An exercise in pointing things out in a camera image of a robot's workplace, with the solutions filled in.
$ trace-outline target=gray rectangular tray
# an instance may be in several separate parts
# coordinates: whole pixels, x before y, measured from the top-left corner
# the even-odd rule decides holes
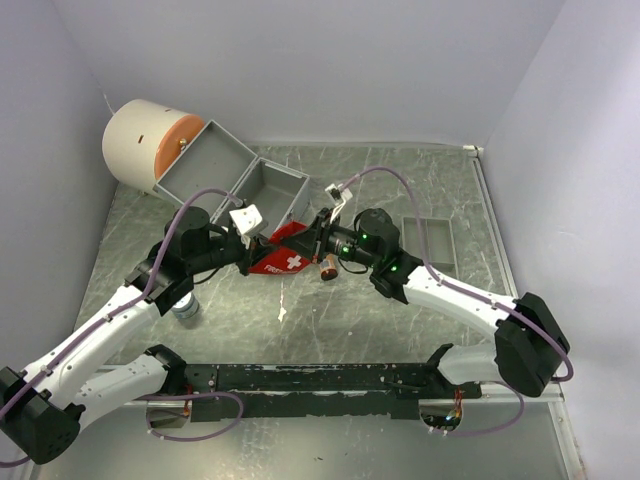
[[[421,218],[420,222],[426,235],[427,255],[431,265],[445,275],[458,278],[458,261],[449,219]],[[402,217],[402,248],[419,258],[419,242],[415,217]]]
[[[270,236],[278,227],[299,219],[309,204],[309,177],[258,156],[213,120],[198,133],[160,177],[154,190],[182,205],[205,187],[229,191],[254,203],[268,226]],[[208,194],[195,201],[212,221],[226,226],[232,204]]]
[[[233,191],[257,155],[211,120],[158,179],[154,190],[182,205],[206,187]],[[215,194],[203,195],[194,205],[214,215],[224,202]]]
[[[234,192],[248,204],[255,204],[268,222],[262,234],[269,237],[291,220],[302,217],[309,205],[309,177],[264,158],[251,166]],[[226,226],[233,204],[225,201],[215,223]]]

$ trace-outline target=light gray wall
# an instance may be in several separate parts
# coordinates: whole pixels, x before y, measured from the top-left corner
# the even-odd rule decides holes
[[[573,345],[566,384],[590,478],[637,478],[640,2],[569,0],[486,149],[522,291]]]
[[[71,333],[115,184],[109,111],[54,6],[0,6],[0,367],[20,370]]]
[[[484,143],[563,0],[54,0],[114,108],[250,141]]]

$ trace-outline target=floor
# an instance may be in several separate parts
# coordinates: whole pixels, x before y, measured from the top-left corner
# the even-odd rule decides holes
[[[425,217],[451,221],[459,278],[505,293],[496,247],[472,160],[462,149],[387,147],[252,147],[259,155],[311,176],[306,220],[328,205],[324,188],[366,166],[386,165],[405,175]],[[352,188],[343,224],[367,207],[382,207],[394,222],[410,215],[400,183],[385,173]],[[172,205],[121,185],[104,231],[76,327],[104,305],[132,268],[159,241]],[[295,276],[242,277],[235,266],[196,287],[201,312],[171,315],[140,331],[109,363],[124,364],[163,343],[190,363],[351,363],[425,361],[443,343],[471,345],[480,335],[428,308],[379,295],[368,276],[342,272],[322,282],[310,266]],[[279,320],[280,308],[286,310]]]
[[[515,403],[469,405],[470,429],[504,423]],[[145,408],[124,407],[82,433],[31,480],[566,480],[549,407],[532,403],[507,431],[477,438],[429,435],[415,420],[384,416],[247,419],[219,438],[162,442]],[[206,435],[217,423],[171,434]]]

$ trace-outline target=small bottle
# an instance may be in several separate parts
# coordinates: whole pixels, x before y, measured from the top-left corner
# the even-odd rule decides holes
[[[178,320],[184,320],[193,317],[199,309],[200,303],[198,299],[193,292],[189,292],[171,307],[171,313],[173,313]]]
[[[336,262],[333,259],[333,255],[329,254],[324,257],[324,260],[320,262],[320,278],[325,282],[329,280],[333,280],[338,276],[338,268],[336,267]]]

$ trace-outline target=purple cable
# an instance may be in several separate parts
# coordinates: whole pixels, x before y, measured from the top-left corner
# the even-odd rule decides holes
[[[478,437],[480,435],[487,435],[489,433],[495,433],[495,432],[499,432],[500,430],[504,430],[505,428],[509,428],[511,425],[515,424],[518,420],[520,420],[520,417],[522,417],[522,415],[524,414],[524,398],[522,397],[522,395],[520,394],[520,392],[517,392],[516,390],[514,390],[513,388],[511,388],[509,385],[507,385],[506,383],[503,382],[493,382],[496,383],[498,385],[502,385],[503,387],[508,388],[509,390],[511,390],[513,393],[516,394],[516,396],[518,397],[518,401],[520,402],[520,408],[518,409],[518,413],[515,414],[515,416],[505,422],[502,423],[500,425],[496,425],[495,427],[489,427],[489,428],[484,428],[482,430],[472,430],[470,432],[458,432],[456,430],[454,430],[453,432],[447,433],[447,436],[451,435],[454,437]]]
[[[156,432],[151,427],[150,412],[147,412],[147,427],[149,428],[149,433],[151,435],[153,435],[154,437],[160,438],[161,440],[188,443],[188,442],[201,442],[202,440],[209,440],[210,438],[218,437],[223,433],[228,432],[236,425],[238,425],[240,423],[240,420],[242,419],[242,414],[244,413],[244,404],[242,403],[242,400],[240,400],[240,397],[238,397],[237,395],[234,395],[233,393],[228,393],[228,392],[207,392],[207,393],[193,393],[190,395],[175,395],[175,396],[145,395],[143,397],[140,397],[138,400],[186,401],[186,400],[196,400],[196,399],[202,399],[202,398],[219,398],[219,397],[231,398],[232,400],[234,400],[238,404],[238,414],[236,415],[236,418],[234,418],[233,421],[226,427],[221,428],[217,432],[213,432],[208,435],[202,435],[200,437],[185,438],[185,437],[173,437],[171,435],[162,435],[161,433]]]
[[[42,381],[42,379],[48,373],[50,373],[55,367],[57,367],[60,364],[60,362],[64,360],[72,351],[74,351],[78,345],[80,345],[83,341],[85,341],[98,328],[100,328],[102,325],[107,323],[107,318],[113,318],[116,315],[119,315],[120,313],[133,307],[136,303],[138,303],[140,300],[143,300],[144,298],[147,297],[147,295],[149,295],[149,293],[151,292],[151,288],[153,287],[153,283],[155,282],[156,276],[158,275],[158,269],[160,268],[160,263],[162,263],[162,259],[164,258],[164,255],[167,252],[167,249],[169,248],[169,241],[171,240],[171,237],[175,233],[176,228],[178,227],[178,223],[184,216],[187,209],[191,206],[191,204],[193,204],[193,202],[195,202],[198,198],[200,198],[202,195],[206,193],[217,193],[219,195],[229,198],[229,200],[231,200],[237,206],[242,205],[242,200],[240,200],[238,197],[224,190],[220,190],[218,188],[204,188],[199,192],[196,192],[193,195],[191,195],[191,197],[189,197],[184,202],[184,204],[180,207],[180,209],[176,212],[173,218],[173,221],[169,226],[169,230],[167,230],[167,234],[164,236],[162,240],[162,244],[160,245],[160,249],[158,250],[158,255],[151,269],[151,275],[149,276],[149,280],[147,281],[147,285],[145,286],[143,292],[133,300],[125,303],[124,305],[120,305],[119,307],[114,308],[107,315],[96,320],[93,324],[91,324],[89,327],[83,330],[82,333],[80,333],[76,338],[74,338],[71,342],[69,342],[69,344],[65,348],[63,348],[60,352],[58,352],[58,354],[55,355],[53,359],[46,365],[44,371],[40,371],[39,373],[37,373],[31,380],[29,380],[29,382],[27,382],[20,390],[18,390],[18,392],[13,397],[11,397],[9,401],[0,409],[0,420],[4,418],[4,416],[9,412],[9,410],[11,410],[13,406],[16,403],[18,403],[20,399],[24,397],[24,395],[31,388],[35,388]],[[21,458],[20,460],[15,460],[13,462],[0,461],[0,468],[13,468],[13,467],[23,465],[28,461],[29,461],[29,457],[24,457],[24,458]]]

